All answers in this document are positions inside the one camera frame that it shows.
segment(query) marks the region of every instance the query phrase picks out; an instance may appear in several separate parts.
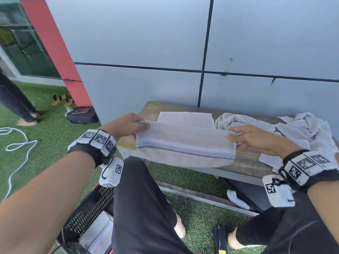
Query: black bag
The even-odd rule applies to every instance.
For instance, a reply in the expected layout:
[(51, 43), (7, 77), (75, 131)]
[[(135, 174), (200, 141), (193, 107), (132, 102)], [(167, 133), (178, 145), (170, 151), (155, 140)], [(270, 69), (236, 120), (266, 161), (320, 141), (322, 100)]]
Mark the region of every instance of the black bag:
[(66, 114), (66, 118), (74, 124), (97, 123), (98, 116), (92, 106), (79, 106)]

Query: sandal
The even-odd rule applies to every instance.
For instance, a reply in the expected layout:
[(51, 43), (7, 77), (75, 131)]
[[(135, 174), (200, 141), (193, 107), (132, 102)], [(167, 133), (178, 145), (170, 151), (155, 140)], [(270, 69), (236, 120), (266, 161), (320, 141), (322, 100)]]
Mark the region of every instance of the sandal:
[(73, 100), (72, 96), (70, 96), (70, 95), (67, 96), (66, 103), (65, 103), (64, 107), (65, 108), (70, 107), (73, 104), (73, 102), (74, 102), (74, 100)]
[(54, 102), (52, 102), (52, 105), (58, 105), (60, 102), (62, 102), (63, 100), (66, 100), (68, 98), (69, 94), (64, 94), (64, 95), (54, 95), (53, 99)]

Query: hand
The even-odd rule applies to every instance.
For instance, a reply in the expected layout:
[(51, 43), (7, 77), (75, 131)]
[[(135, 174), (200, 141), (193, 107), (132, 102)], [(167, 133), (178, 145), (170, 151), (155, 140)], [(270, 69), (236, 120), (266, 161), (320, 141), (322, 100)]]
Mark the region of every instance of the hand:
[(134, 135), (138, 131), (147, 130), (150, 128), (150, 125), (138, 123), (142, 120), (144, 120), (142, 117), (133, 112), (130, 112), (118, 119), (102, 125), (98, 129), (106, 131), (113, 137)]
[(270, 156), (279, 156), (284, 159), (287, 155), (301, 150), (298, 145), (287, 137), (267, 132), (253, 125), (233, 127), (233, 132), (241, 135), (229, 134), (227, 139), (234, 143), (242, 143), (237, 147), (237, 153), (244, 150), (256, 150)]

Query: person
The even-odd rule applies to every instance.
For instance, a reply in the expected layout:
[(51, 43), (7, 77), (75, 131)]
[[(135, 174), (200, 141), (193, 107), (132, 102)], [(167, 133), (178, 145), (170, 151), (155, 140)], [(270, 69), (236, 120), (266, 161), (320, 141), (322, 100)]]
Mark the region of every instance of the person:
[[(113, 137), (147, 130), (140, 116), (129, 113), (99, 129)], [(242, 142), (237, 152), (255, 149), (282, 159), (301, 148), (283, 136), (254, 126), (232, 128)], [(73, 212), (95, 169), (90, 154), (73, 151), (61, 158), (0, 204), (0, 249), (5, 254), (45, 254)], [(318, 182), (308, 191), (309, 205), (269, 209), (228, 235), (232, 248), (267, 244), (267, 253), (339, 253), (339, 181)], [(145, 163), (124, 160), (114, 191), (114, 253), (191, 254), (180, 237), (181, 220), (150, 176)]]
[(40, 114), (32, 103), (0, 68), (0, 103), (21, 119), (18, 126), (35, 126)]

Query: red pillar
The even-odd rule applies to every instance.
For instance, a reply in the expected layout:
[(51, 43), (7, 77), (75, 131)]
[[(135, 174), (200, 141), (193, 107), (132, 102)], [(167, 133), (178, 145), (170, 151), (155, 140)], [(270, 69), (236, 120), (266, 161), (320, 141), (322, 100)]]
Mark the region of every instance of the red pillar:
[(21, 4), (76, 105), (92, 106), (45, 0), (21, 0)]

